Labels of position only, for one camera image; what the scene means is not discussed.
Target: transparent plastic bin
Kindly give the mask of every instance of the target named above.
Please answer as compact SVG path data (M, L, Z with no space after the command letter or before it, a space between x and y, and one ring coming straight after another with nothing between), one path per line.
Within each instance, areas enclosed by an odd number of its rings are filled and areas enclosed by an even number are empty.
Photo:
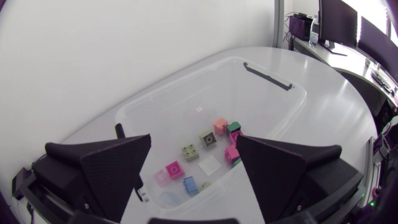
M289 91L259 77L243 66L247 62L263 74L293 88ZM178 213L187 210L188 204L206 203L214 200L214 194L226 194L216 186L231 177L232 168L224 158L224 150L229 146L226 134L217 136L215 146L206 149L199 135L213 129L213 124L220 118L231 123L238 121L245 135L260 138L277 139L289 127L295 114L305 102L306 92L298 84L258 66L243 58L230 57L170 82L147 95L124 105L116 114L116 122L121 123L126 136L150 133L152 147L141 171L149 208L155 213ZM187 162L181 148L194 144L199 158ZM221 168L207 176L198 163L212 155ZM165 187L160 187L153 175L173 161L178 161L185 175L171 180ZM212 186L191 197L184 190L182 181L193 176L200 188L204 182Z

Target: pink toy block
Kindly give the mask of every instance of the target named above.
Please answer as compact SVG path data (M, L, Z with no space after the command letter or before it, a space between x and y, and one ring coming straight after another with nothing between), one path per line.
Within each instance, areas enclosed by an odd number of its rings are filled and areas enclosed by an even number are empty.
M159 170L156 174L154 174L154 179L159 187L165 187L171 180L169 175L167 175L164 170Z
M166 166L166 170L169 173L171 179L176 179L184 175L184 171L182 170L178 161L174 161Z
M239 152L235 148L235 145L230 145L225 148L224 156L228 163L233 163L236 159L239 159Z
M234 133L229 134L229 141L231 144L236 146L236 139L238 138L238 135L243 135L242 131L235 131Z
M228 122L224 118L219 119L214 123L214 132L218 135L223 135L226 131L227 125Z

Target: white table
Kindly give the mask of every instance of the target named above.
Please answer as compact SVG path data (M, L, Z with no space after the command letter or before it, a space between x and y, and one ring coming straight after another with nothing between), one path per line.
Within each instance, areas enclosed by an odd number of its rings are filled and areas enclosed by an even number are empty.
M103 113L62 143L76 144L116 138L115 115L123 105L199 68L234 56L252 61L288 78L304 87L307 92L304 106L295 114L294 122L279 140L312 146L339 144L343 148L341 158L364 172L366 142L371 136L376 136L376 128L359 93L331 67L297 52L269 47L228 50L184 68ZM224 183L222 186L217 186L217 182L213 183L216 185L214 189L220 190L222 194L230 194L230 197L217 198L215 195L216 200L213 203L194 205L194 210L184 214L174 214L172 211L150 213L146 203L138 201L135 193L132 193L122 223L145 223L150 217L156 216L197 220L235 217L241 223L258 223L262 216L242 163L233 171L234 182ZM206 191L201 194L216 194ZM252 208L251 213L248 213L248 207Z
M373 115L377 115L381 104L388 99L391 105L398 107L398 98L392 96L383 89L371 75L371 69L376 69L376 64L371 62L366 66L367 57L355 49L336 44L336 47L343 50L345 55L332 54L329 50L318 45L316 48L309 46L307 41L295 38L294 47L299 52L318 59L319 61L329 65L337 72L340 72L351 84L357 88ZM389 82L392 89L397 88L397 82L392 79L386 72L379 70L381 75Z

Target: keyboard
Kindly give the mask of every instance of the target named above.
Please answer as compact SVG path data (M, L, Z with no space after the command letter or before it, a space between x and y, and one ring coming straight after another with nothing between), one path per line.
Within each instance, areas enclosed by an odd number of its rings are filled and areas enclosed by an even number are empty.
M382 75L380 75L379 72L372 70L371 71L372 78L380 85L382 86L387 92L391 92L391 86L388 84L388 82L384 79Z

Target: green toy block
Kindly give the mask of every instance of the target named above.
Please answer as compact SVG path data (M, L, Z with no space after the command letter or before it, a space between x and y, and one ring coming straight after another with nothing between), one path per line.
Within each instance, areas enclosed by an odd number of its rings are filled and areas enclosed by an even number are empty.
M241 130L241 125L237 121L232 122L232 124L226 126L227 134L231 134L234 133L235 131L240 131L240 130Z
M203 190L205 190L206 188L208 188L211 185L210 182L205 182L201 185L201 188L199 189L199 192L202 192Z
M195 149L195 146L193 146L193 144L191 144L189 146L185 146L181 150L184 155L184 158L188 162L199 158L199 153L197 152L197 150Z
M206 131L199 135L199 137L205 148L214 146L217 142L216 136L212 131Z
M242 161L241 158L236 159L234 163L232 163L232 167L235 167L238 163L240 163Z

